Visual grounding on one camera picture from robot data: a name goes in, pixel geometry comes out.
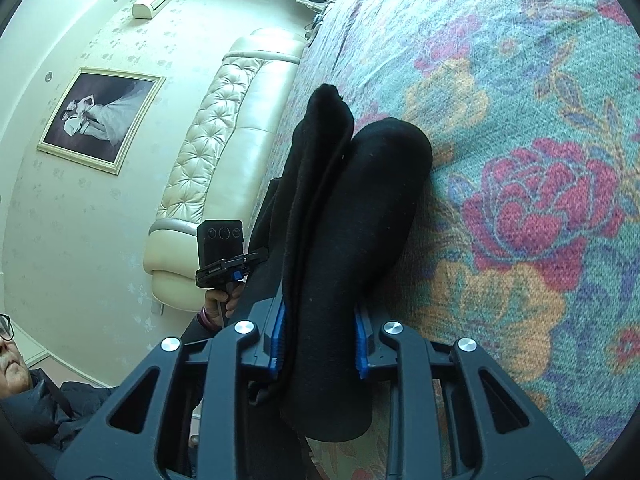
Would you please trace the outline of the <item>person left hand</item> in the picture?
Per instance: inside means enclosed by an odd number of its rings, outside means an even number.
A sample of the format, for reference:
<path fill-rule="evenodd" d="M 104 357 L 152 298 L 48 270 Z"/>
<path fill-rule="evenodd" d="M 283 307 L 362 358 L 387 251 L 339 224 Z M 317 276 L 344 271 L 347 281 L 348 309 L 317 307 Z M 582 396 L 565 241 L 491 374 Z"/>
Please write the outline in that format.
<path fill-rule="evenodd" d="M 201 320 L 210 330 L 224 328 L 238 306 L 244 282 L 229 284 L 225 290 L 209 289 L 201 310 Z"/>

